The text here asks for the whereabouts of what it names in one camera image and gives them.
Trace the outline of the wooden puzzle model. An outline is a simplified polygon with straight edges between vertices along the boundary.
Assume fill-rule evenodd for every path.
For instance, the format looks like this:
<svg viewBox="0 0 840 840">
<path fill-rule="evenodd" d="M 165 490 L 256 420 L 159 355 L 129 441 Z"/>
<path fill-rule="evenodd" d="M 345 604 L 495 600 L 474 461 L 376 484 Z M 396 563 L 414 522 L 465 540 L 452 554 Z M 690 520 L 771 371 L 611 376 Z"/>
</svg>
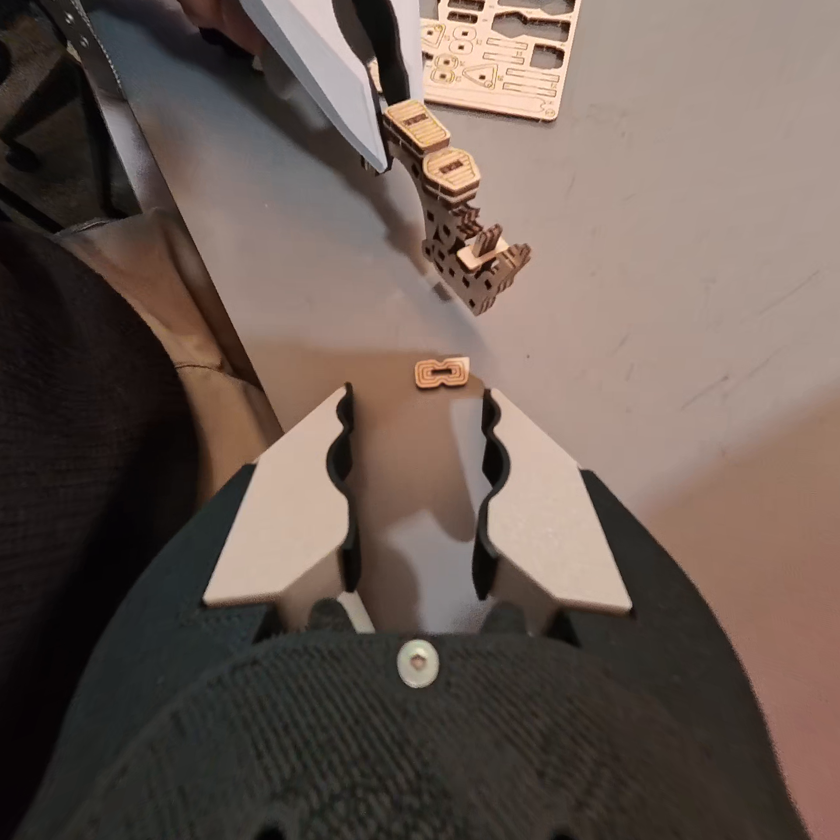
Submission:
<svg viewBox="0 0 840 840">
<path fill-rule="evenodd" d="M 422 205 L 423 256 L 475 317 L 484 314 L 529 263 L 530 245 L 511 245 L 499 224 L 480 222 L 472 204 L 480 187 L 478 164 L 452 145 L 449 131 L 424 104 L 388 106 L 381 126 L 386 149 L 412 177 Z"/>
</svg>

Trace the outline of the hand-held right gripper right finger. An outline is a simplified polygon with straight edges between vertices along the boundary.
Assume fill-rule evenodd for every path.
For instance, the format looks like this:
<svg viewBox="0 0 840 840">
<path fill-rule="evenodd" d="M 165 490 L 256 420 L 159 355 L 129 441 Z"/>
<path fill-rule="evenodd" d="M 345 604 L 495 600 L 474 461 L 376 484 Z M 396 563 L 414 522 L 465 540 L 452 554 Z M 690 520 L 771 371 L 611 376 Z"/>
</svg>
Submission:
<svg viewBox="0 0 840 840">
<path fill-rule="evenodd" d="M 478 598 L 518 606 L 525 617 L 630 616 L 631 596 L 578 462 L 497 388 L 484 392 L 481 431 L 490 488 L 472 553 Z"/>
</svg>

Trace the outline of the small wooden puzzle piece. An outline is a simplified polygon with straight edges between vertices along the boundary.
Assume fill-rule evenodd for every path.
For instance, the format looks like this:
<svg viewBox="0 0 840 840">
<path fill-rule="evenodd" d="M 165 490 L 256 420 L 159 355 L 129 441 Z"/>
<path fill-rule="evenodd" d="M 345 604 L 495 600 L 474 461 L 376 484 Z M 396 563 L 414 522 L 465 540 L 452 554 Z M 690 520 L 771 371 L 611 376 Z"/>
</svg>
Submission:
<svg viewBox="0 0 840 840">
<path fill-rule="evenodd" d="M 464 387 L 469 381 L 469 374 L 470 360 L 467 356 L 420 360 L 414 366 L 415 385 L 421 391 Z"/>
</svg>

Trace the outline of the person's black sweater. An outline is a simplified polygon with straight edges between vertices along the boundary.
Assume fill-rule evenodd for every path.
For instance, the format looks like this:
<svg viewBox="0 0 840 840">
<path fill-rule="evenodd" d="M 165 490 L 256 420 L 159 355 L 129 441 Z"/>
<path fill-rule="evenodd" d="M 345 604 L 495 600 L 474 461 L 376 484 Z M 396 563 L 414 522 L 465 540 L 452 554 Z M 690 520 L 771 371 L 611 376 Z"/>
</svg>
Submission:
<svg viewBox="0 0 840 840">
<path fill-rule="evenodd" d="M 56 241 L 2 224 L 2 808 L 49 761 L 96 639 L 189 517 L 198 444 L 161 342 Z"/>
</svg>

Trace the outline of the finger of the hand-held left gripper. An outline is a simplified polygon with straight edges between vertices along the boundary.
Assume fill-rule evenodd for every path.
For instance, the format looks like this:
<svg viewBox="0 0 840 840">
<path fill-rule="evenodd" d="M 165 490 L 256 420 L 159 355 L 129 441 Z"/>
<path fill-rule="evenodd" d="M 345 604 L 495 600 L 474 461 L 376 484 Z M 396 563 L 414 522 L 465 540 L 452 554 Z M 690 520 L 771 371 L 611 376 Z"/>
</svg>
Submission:
<svg viewBox="0 0 840 840">
<path fill-rule="evenodd" d="M 365 63 L 360 62 L 354 73 L 354 143 L 366 167 L 381 174 L 392 164 L 381 98 L 389 106 L 424 100 L 419 6 L 413 1 L 357 1 L 354 11 L 372 48 L 381 86 L 379 95 Z"/>
<path fill-rule="evenodd" d="M 331 125 L 375 172 L 389 169 L 377 91 L 330 1 L 242 1 L 242 8 Z"/>
</svg>

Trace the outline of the beige trousers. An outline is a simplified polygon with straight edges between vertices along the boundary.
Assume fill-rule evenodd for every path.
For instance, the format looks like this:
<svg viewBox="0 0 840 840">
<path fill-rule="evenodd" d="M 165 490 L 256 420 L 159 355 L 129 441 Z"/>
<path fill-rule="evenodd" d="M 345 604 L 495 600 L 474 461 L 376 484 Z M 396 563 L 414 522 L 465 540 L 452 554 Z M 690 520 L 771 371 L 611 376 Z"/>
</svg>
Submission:
<svg viewBox="0 0 840 840">
<path fill-rule="evenodd" d="M 121 294 L 163 344 L 217 481 L 277 441 L 277 415 L 179 217 L 155 208 L 80 224 L 56 240 Z"/>
</svg>

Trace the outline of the black metal frame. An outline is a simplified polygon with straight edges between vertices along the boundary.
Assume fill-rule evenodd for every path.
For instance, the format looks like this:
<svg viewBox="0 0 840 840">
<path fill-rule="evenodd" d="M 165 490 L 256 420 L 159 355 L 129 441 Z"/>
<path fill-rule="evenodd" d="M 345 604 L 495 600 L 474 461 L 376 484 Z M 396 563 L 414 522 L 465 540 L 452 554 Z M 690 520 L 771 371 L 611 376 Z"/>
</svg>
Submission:
<svg viewBox="0 0 840 840">
<path fill-rule="evenodd" d="M 74 46 L 41 2 L 2 2 L 2 220 L 56 233 L 140 213 Z"/>
</svg>

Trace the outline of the grey desk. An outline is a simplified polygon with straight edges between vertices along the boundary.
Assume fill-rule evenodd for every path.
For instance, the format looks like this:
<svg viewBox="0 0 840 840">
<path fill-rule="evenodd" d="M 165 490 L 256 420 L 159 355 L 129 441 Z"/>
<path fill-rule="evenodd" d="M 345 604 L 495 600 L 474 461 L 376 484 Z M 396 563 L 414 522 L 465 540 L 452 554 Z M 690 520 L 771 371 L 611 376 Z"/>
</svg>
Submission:
<svg viewBox="0 0 840 840">
<path fill-rule="evenodd" d="M 581 2 L 554 123 L 438 110 L 483 223 L 532 247 L 477 318 L 405 170 L 363 171 L 294 79 L 274 95 L 174 2 L 90 8 L 280 425 L 353 385 L 377 628 L 480 622 L 500 389 L 696 583 L 838 838 L 838 2 Z M 417 389 L 455 356 L 466 386 Z"/>
</svg>

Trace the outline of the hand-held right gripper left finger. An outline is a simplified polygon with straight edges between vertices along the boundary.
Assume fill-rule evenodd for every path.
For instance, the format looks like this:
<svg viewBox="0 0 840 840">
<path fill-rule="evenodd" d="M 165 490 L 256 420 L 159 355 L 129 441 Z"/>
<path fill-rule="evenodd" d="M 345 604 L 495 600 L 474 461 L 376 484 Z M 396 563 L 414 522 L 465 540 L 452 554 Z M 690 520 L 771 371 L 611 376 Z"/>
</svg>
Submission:
<svg viewBox="0 0 840 840">
<path fill-rule="evenodd" d="M 354 392 L 345 384 L 257 458 L 205 606 L 312 608 L 356 591 L 361 537 L 347 484 L 353 430 Z"/>
</svg>

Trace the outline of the wooden puzzle sheet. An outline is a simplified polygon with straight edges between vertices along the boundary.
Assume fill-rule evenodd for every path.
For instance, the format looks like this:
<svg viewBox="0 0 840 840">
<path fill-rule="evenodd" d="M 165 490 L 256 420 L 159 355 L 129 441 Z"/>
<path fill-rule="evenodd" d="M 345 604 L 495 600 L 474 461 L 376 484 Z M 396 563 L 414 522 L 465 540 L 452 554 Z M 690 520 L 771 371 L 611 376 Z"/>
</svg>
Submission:
<svg viewBox="0 0 840 840">
<path fill-rule="evenodd" d="M 542 123 L 557 119 L 580 1 L 420 7 L 426 105 Z"/>
</svg>

